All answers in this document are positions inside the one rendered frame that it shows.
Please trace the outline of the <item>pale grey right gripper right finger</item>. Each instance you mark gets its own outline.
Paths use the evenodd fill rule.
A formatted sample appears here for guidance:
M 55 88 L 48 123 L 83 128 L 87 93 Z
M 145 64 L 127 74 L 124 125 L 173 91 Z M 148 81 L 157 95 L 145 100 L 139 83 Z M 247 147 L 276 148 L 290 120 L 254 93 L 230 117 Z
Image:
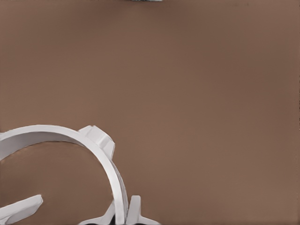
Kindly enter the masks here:
M 139 195 L 133 195 L 131 197 L 126 225 L 161 225 L 159 222 L 143 217 L 141 215 L 141 197 Z

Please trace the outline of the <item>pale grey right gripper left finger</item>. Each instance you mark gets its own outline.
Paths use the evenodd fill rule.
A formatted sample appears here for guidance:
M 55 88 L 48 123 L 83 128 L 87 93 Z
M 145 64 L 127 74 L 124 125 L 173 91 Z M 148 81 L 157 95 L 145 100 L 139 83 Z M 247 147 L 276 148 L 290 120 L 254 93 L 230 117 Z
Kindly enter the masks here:
M 114 203 L 108 207 L 103 216 L 84 220 L 80 222 L 80 225 L 109 225 L 115 215 Z

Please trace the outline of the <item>white drainage pipe clamp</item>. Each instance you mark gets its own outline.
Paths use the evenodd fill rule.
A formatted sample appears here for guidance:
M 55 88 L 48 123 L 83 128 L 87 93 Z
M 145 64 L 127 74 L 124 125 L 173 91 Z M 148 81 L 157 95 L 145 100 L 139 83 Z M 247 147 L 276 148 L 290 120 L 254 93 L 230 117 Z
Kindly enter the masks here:
M 96 126 L 72 130 L 56 125 L 30 125 L 0 133 L 0 161 L 12 153 L 42 142 L 69 142 L 90 150 L 104 168 L 109 179 L 115 209 L 116 225 L 123 225 L 128 214 L 128 197 L 122 177 L 112 157 L 115 143 Z

